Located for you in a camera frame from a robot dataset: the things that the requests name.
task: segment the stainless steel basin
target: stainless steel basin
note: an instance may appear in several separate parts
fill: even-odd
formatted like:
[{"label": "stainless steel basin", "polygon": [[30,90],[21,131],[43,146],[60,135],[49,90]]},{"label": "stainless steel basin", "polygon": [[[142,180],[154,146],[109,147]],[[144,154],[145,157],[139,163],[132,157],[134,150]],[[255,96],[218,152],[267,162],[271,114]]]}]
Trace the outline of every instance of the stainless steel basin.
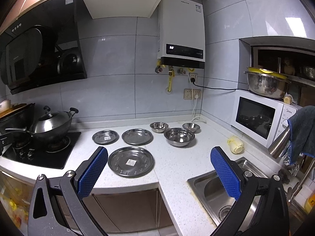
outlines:
[{"label": "stainless steel basin", "polygon": [[[267,178],[267,176],[260,169],[258,169],[244,157],[236,160],[236,163],[243,171],[249,170],[255,176]],[[235,199],[228,196],[216,171],[214,170],[209,173],[188,179],[188,183],[212,220],[216,225],[219,225],[223,218],[229,213],[229,210],[234,204]],[[260,196],[256,196],[254,198],[250,210],[248,211],[248,214],[240,227],[241,231],[245,231],[248,228],[248,225],[251,222],[251,219],[257,208],[259,198]],[[293,234],[304,221],[306,213],[296,201],[293,201],[289,206],[289,216],[290,230]]]}]

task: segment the gas stove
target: gas stove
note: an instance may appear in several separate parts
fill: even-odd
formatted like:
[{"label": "gas stove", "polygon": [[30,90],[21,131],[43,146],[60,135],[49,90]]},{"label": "gas stove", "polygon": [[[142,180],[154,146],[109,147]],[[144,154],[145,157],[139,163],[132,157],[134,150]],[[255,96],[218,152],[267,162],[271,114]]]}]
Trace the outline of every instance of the gas stove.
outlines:
[{"label": "gas stove", "polygon": [[2,156],[30,165],[63,169],[80,135],[81,132],[68,132],[53,144],[41,143],[33,138],[24,139],[23,142],[13,143]]}]

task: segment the water heater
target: water heater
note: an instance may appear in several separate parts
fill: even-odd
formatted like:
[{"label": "water heater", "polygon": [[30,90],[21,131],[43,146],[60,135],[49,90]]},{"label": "water heater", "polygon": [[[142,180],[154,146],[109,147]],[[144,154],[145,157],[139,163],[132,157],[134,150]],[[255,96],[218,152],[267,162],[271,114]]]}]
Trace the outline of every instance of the water heater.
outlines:
[{"label": "water heater", "polygon": [[204,68],[205,33],[202,4],[191,0],[161,0],[159,50],[162,65]]}]

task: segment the black power cord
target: black power cord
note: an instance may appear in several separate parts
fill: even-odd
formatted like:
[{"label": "black power cord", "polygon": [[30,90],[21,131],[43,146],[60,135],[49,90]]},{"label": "black power cord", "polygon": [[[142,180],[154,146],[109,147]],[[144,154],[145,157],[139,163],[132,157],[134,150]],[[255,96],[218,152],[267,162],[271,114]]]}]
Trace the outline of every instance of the black power cord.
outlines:
[{"label": "black power cord", "polygon": [[244,90],[244,89],[222,89],[222,88],[210,88],[210,87],[205,87],[205,86],[199,86],[199,85],[196,85],[195,84],[195,78],[194,77],[191,77],[190,78],[190,82],[193,84],[193,85],[195,85],[195,86],[197,86],[197,87],[200,87],[200,88],[206,88],[206,89],[211,89],[211,90],[232,90],[232,91],[235,91],[235,90]]}]

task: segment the round metal tray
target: round metal tray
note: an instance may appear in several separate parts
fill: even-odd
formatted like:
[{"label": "round metal tray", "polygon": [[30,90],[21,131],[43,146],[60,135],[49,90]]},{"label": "round metal tray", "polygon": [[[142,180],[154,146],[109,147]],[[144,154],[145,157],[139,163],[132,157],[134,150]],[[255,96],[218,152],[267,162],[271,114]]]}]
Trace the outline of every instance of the round metal tray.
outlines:
[{"label": "round metal tray", "polygon": [[132,129],[125,131],[122,139],[129,145],[144,145],[153,140],[153,135],[145,129]]},{"label": "round metal tray", "polygon": [[108,158],[108,165],[116,174],[124,177],[140,177],[154,166],[152,154],[144,148],[128,146],[117,149]]},{"label": "round metal tray", "polygon": [[108,145],[114,143],[118,138],[119,135],[113,130],[98,131],[92,137],[93,141],[99,145]]}]

